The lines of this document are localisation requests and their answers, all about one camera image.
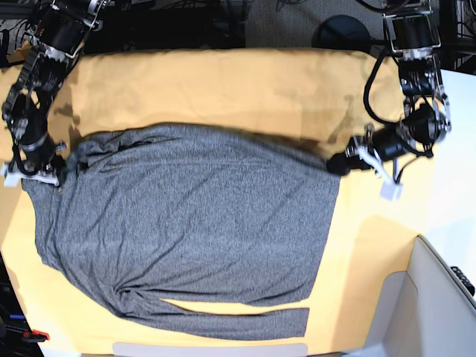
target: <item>heather gray fabric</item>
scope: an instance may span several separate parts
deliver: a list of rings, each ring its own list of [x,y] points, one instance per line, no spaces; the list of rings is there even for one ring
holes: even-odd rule
[[[307,298],[339,183],[321,159],[206,126],[163,125],[93,135],[68,167],[61,192],[22,185],[43,263],[90,298],[121,318],[194,335],[304,335],[308,309],[212,315],[160,299]]]

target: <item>gray shirt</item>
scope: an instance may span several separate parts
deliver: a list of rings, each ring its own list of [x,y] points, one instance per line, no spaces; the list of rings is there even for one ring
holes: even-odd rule
[[[339,184],[321,159],[206,126],[162,125],[92,135],[67,163],[61,192],[22,185],[43,263],[91,299],[121,318],[194,335],[304,335],[308,309],[213,315],[161,299],[307,298]]]

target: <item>yellow fabric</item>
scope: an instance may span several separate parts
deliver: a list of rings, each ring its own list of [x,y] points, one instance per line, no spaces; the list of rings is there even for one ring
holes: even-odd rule
[[[301,139],[324,155],[341,150],[370,122],[362,104],[374,59],[332,51],[172,51],[84,58],[61,89],[49,117],[54,138],[74,146],[84,135],[159,122],[204,123]],[[18,75],[0,74],[0,98]],[[385,62],[371,103],[397,119],[402,108],[395,65]],[[0,158],[10,160],[0,133]],[[400,202],[379,198],[372,173],[341,180],[329,239],[310,298],[284,307],[310,308],[304,338],[223,341],[153,329],[121,320],[44,266],[34,246],[34,212],[19,188],[0,188],[0,243],[8,273],[30,326],[48,332],[45,347],[112,353],[118,341],[170,346],[256,346],[305,343],[309,353],[364,344],[384,279],[407,268],[414,237],[424,231],[430,161],[405,172]],[[221,314],[258,313],[226,303],[175,302]]]

